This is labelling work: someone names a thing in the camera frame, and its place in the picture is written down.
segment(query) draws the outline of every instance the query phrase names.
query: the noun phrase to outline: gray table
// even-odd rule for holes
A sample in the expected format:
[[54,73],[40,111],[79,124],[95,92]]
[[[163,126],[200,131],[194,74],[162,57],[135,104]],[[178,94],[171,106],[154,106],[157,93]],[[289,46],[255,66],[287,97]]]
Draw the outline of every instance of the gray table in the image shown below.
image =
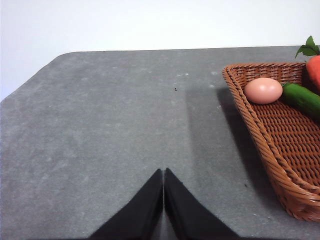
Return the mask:
[[[1,102],[1,239],[87,237],[166,167],[240,236],[315,239],[320,223],[277,201],[221,75],[296,50],[58,56]],[[175,239],[160,223],[154,239]]]

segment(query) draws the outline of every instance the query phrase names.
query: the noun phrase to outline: brown egg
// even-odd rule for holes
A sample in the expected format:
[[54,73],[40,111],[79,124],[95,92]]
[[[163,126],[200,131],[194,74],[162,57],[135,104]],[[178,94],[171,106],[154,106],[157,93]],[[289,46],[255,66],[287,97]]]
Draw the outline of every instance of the brown egg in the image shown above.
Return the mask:
[[260,77],[250,81],[244,87],[246,98],[255,104],[270,104],[278,100],[282,94],[282,85],[268,77]]

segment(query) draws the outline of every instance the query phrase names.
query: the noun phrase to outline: wicker basket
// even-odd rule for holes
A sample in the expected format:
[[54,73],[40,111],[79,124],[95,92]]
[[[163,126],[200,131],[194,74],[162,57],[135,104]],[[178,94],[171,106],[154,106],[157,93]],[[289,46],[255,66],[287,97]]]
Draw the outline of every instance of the wicker basket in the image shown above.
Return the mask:
[[305,63],[227,65],[223,77],[259,151],[274,191],[297,219],[320,221],[320,126],[282,103],[249,103],[245,85],[256,78],[301,84]]

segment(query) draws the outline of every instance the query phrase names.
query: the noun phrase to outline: green leaves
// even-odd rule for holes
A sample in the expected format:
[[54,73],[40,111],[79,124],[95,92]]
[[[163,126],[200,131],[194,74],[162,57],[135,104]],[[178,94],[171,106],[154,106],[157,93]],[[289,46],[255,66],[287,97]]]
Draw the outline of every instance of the green leaves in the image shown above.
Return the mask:
[[295,57],[298,56],[299,53],[302,53],[305,56],[314,56],[320,55],[319,47],[315,44],[312,36],[309,36],[305,42],[305,45],[302,45],[298,51],[296,52]]

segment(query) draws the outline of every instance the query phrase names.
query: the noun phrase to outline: green cucumber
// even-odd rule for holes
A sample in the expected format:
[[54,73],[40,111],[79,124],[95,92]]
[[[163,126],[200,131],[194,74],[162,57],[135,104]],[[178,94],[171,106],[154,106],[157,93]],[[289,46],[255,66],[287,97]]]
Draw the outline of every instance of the green cucumber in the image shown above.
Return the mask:
[[287,82],[282,86],[284,101],[320,123],[320,96],[296,83]]

